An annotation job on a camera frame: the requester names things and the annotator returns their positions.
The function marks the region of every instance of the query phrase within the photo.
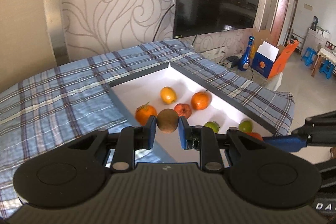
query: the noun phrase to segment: tray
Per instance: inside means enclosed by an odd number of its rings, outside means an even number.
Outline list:
[[[271,136],[276,128],[255,113],[236,102],[223,92],[209,85],[206,81],[174,63],[163,63],[124,77],[113,80],[110,85],[110,98],[131,125],[138,126],[135,110],[140,105],[150,102],[157,113],[165,108],[174,108],[178,103],[190,105],[194,93],[208,90],[211,93],[211,104],[205,110],[193,110],[188,119],[191,126],[204,125],[208,121],[217,121],[219,133],[226,133],[229,127],[238,127],[242,120],[249,119],[253,123],[253,131],[262,136]],[[172,87],[177,93],[177,101],[166,105],[160,97],[160,90]],[[185,151],[181,148],[178,130],[171,134],[162,133],[158,128],[155,140],[177,162],[198,162],[199,152]]]

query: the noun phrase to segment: tile floor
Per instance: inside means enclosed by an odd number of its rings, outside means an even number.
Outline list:
[[[295,110],[290,132],[301,127],[306,117],[336,110],[336,77],[328,80],[317,71],[313,78],[310,68],[300,59],[297,53],[292,54],[278,88],[278,91],[288,91],[294,96]],[[315,164],[329,159],[329,149],[309,146],[294,154]]]

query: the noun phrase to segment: metal screw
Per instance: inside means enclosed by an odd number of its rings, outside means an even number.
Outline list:
[[[114,170],[124,171],[124,170],[127,170],[129,168],[129,164],[127,162],[124,162],[124,161],[118,161],[118,162],[116,162],[112,165],[112,168]]]
[[[218,171],[220,169],[222,169],[222,165],[218,162],[215,162],[215,161],[211,161],[211,162],[208,162],[206,165],[205,165],[205,168],[208,169],[209,171]]]

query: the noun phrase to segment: patterned wallpaper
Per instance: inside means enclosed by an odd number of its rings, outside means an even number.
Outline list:
[[[71,60],[151,42],[172,0],[62,0],[63,26]],[[259,28],[265,0],[259,1],[255,28]],[[162,22],[156,40],[172,39],[174,8]],[[226,56],[239,52],[251,30],[205,34],[197,37],[198,52],[224,46]],[[194,37],[184,38],[192,41]]]

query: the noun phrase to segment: orange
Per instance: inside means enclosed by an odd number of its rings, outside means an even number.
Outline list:
[[[157,116],[158,113],[155,107],[149,105],[149,102],[145,105],[138,107],[135,111],[135,119],[144,126],[151,115]]]
[[[255,133],[255,132],[246,133],[246,132],[245,132],[245,134],[247,134],[247,135],[249,135],[249,136],[251,136],[251,137],[253,137],[253,138],[256,138],[256,139],[258,139],[258,140],[260,140],[260,141],[264,141],[264,140],[263,140],[263,137],[262,137],[259,133]]]
[[[193,109],[202,110],[210,105],[211,97],[207,92],[196,92],[191,98]]]
[[[160,96],[162,101],[167,105],[174,103],[177,99],[176,92],[169,86],[162,88]]]

